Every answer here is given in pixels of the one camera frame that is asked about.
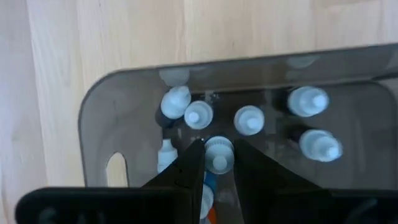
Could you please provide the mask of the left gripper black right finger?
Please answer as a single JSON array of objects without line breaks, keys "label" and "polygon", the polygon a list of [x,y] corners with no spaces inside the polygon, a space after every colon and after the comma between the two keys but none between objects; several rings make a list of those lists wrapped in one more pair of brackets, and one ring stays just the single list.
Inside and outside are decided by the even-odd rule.
[{"label": "left gripper black right finger", "polygon": [[398,190],[320,187],[243,139],[233,145],[245,224],[398,224]]}]

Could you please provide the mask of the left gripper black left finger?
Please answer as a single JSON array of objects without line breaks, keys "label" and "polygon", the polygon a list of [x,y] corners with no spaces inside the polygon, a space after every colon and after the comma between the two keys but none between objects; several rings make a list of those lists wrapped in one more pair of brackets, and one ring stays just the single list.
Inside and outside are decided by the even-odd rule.
[{"label": "left gripper black left finger", "polygon": [[199,224],[205,146],[197,139],[142,187],[46,187],[17,203],[17,224]]}]

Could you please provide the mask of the small red food coloring bottle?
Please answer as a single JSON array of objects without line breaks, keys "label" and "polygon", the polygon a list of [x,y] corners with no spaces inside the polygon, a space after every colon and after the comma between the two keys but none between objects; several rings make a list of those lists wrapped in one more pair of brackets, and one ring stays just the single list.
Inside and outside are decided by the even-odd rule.
[{"label": "small red food coloring bottle", "polygon": [[343,155],[340,140],[322,129],[297,126],[290,130],[289,139],[296,142],[301,153],[313,161],[331,162]]},{"label": "small red food coloring bottle", "polygon": [[283,102],[289,113],[308,118],[324,112],[330,102],[328,93],[315,86],[301,86],[287,92]]}]

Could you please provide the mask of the large orange food coloring bottle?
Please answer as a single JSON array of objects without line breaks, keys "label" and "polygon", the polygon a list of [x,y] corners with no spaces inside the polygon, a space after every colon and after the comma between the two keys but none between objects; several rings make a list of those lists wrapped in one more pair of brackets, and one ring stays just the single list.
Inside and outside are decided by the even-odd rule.
[{"label": "large orange food coloring bottle", "polygon": [[216,211],[214,207],[212,207],[208,212],[206,220],[207,224],[217,224]]}]

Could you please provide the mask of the smoky transparent plastic bin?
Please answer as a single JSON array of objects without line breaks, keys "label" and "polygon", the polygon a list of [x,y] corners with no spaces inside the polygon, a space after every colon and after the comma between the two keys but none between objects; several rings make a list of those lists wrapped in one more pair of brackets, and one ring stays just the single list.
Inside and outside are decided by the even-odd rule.
[{"label": "smoky transparent plastic bin", "polygon": [[[184,85],[190,103],[213,108],[204,129],[160,110],[164,95]],[[328,108],[308,118],[289,113],[283,100],[301,86],[324,89]],[[265,116],[263,129],[252,136],[238,133],[233,123],[247,105]],[[289,139],[297,126],[332,133],[343,155],[331,162],[306,158]],[[205,145],[223,136],[247,141],[320,187],[398,190],[398,44],[113,72],[85,95],[78,133],[86,187],[142,187],[159,174],[163,139],[171,139],[181,156],[197,139]],[[217,224],[245,224],[234,166],[217,175],[212,207]]]}]

